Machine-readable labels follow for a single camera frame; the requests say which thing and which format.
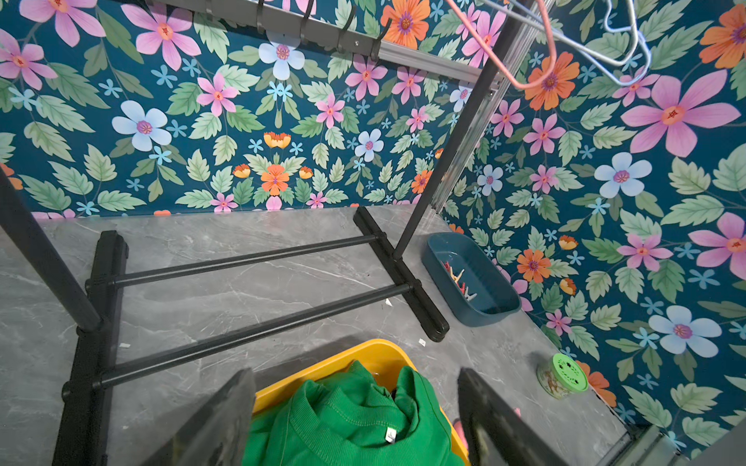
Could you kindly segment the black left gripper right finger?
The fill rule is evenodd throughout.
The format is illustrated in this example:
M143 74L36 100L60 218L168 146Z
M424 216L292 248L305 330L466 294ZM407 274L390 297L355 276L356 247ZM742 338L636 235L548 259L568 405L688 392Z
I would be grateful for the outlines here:
M458 374L458 408L470 465L566 464L471 368Z

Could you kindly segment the pink wire hanger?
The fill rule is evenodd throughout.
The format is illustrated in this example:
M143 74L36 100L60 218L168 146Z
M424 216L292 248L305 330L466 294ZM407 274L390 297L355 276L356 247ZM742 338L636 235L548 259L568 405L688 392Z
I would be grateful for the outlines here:
M460 9L458 2L447 1L447 4L462 24L462 30L470 36L468 44L481 50L477 64L481 63L482 58L489 58L504 79L520 90L540 89L542 83L554 79L559 60L555 40L561 37L561 33L555 33L550 21L549 7L544 1L480 1L480 4L505 16L501 30L493 31L489 40L487 36L492 31L492 20L488 14L472 21L470 15ZM532 81L520 82L514 76L519 67L519 52L521 48L526 52L530 42L541 34L544 35L547 46L548 65Z

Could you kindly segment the green tank top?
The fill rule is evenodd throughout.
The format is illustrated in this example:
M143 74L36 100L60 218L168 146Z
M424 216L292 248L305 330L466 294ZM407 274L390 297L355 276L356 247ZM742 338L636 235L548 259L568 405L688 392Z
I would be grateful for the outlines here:
M404 367L387 390L355 361L252 420L245 465L460 465L431 383Z

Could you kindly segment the orange clothespin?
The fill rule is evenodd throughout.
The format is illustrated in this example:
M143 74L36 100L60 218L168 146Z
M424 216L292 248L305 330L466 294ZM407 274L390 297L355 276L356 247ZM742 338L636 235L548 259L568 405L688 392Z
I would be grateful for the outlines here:
M454 284L455 285L459 285L460 284L460 279L462 278L462 275L464 274L464 270L462 270L462 271L460 271L458 273L455 273L454 269L453 269L453 273L458 277L458 283L454 283Z

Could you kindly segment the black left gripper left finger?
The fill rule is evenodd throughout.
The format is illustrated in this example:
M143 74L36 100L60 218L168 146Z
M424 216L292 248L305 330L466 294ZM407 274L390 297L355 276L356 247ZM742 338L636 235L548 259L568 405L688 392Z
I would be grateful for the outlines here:
M249 438L256 402L250 369L237 372L146 465L239 465Z

